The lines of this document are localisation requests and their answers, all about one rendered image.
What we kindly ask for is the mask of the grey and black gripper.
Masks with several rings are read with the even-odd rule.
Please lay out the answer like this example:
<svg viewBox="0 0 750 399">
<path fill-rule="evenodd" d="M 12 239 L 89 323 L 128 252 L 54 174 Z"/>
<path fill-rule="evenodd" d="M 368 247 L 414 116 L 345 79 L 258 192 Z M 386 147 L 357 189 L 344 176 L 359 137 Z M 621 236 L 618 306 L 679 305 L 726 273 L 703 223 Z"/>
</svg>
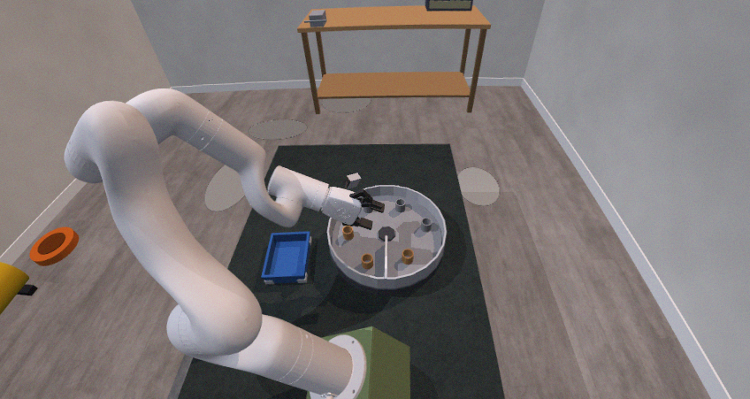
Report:
<svg viewBox="0 0 750 399">
<path fill-rule="evenodd" d="M 353 192 L 344 188 L 330 187 L 321 211 L 328 217 L 342 222 L 343 226 L 360 226 L 371 230 L 373 222 L 358 217 L 362 207 L 371 207 L 372 210 L 383 213 L 385 204 L 373 200 L 364 189 Z"/>
</svg>

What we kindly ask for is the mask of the bronze bushing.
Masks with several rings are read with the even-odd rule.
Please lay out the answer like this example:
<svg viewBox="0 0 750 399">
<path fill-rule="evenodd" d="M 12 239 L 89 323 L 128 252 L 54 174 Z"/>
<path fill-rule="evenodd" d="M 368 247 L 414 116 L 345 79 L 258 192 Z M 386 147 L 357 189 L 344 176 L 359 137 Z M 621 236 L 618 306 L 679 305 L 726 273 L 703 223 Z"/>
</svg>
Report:
<svg viewBox="0 0 750 399">
<path fill-rule="evenodd" d="M 410 257 L 405 257 L 410 256 Z M 413 262 L 414 253 L 411 249 L 405 249 L 402 252 L 402 262 L 406 265 L 410 265 Z"/>
<path fill-rule="evenodd" d="M 363 254 L 361 259 L 362 259 L 362 266 L 363 266 L 364 269 L 368 270 L 368 269 L 371 269 L 373 267 L 373 257 L 372 257 L 371 254 L 368 254 L 368 253 Z M 364 261 L 367 261 L 367 260 L 369 260 L 370 262 L 368 262 L 368 263 L 364 262 Z"/>
<path fill-rule="evenodd" d="M 354 238 L 354 232 L 352 226 L 345 226 L 342 228 L 343 237 L 345 240 L 349 241 Z M 348 234 L 347 234 L 348 233 Z"/>
</svg>

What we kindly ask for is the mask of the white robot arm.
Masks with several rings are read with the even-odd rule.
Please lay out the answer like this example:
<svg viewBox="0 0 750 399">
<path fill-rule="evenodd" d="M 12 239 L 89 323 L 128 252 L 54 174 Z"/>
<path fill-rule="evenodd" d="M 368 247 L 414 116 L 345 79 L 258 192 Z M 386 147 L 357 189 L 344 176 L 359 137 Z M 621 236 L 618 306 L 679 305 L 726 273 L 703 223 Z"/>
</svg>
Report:
<svg viewBox="0 0 750 399">
<path fill-rule="evenodd" d="M 266 190 L 265 150 L 178 90 L 153 89 L 83 113 L 65 165 L 78 180 L 103 182 L 130 250 L 178 303 L 167 321 L 172 345 L 190 357 L 310 391 L 311 399 L 356 399 L 366 374 L 361 343 L 349 335 L 326 341 L 263 315 L 253 293 L 190 233 L 163 175 L 158 144 L 171 135 L 234 169 L 251 207 L 280 226 L 294 226 L 303 207 L 322 209 L 329 184 L 277 166 Z"/>
</svg>

